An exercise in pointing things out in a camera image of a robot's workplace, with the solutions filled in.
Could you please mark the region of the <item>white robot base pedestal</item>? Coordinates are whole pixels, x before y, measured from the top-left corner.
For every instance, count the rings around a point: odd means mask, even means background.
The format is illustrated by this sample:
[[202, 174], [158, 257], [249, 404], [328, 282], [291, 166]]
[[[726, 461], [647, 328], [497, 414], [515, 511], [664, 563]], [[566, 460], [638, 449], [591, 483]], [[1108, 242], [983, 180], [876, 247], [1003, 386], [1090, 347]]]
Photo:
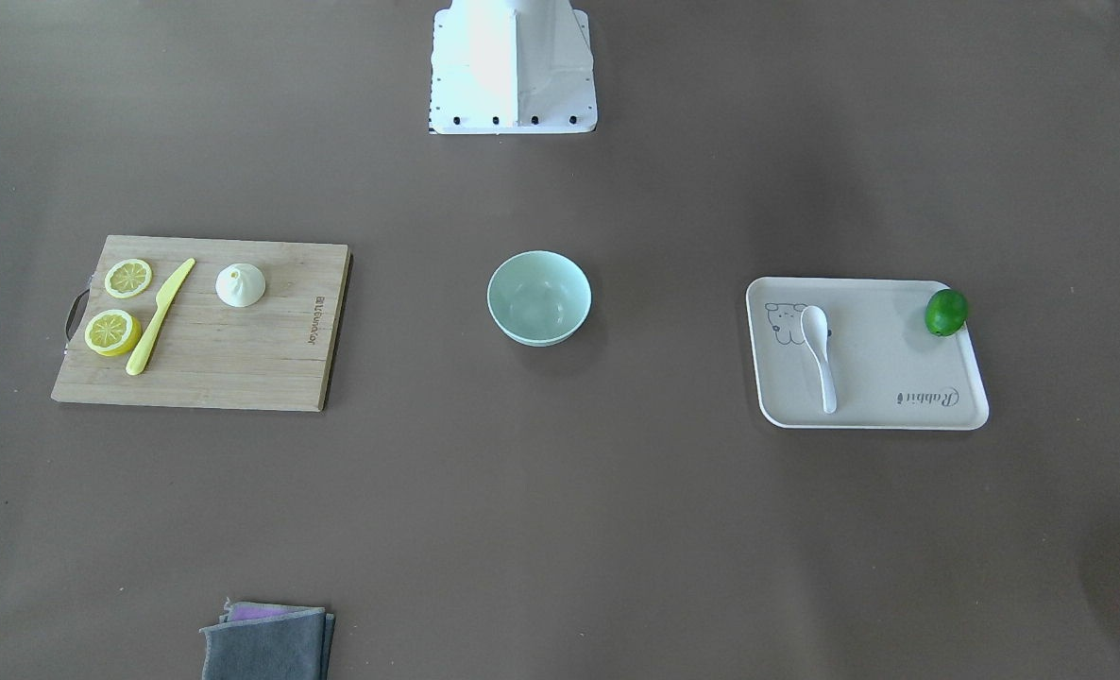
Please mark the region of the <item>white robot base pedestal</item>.
[[431, 66], [431, 134], [598, 125], [589, 17], [568, 1], [452, 1], [433, 15]]

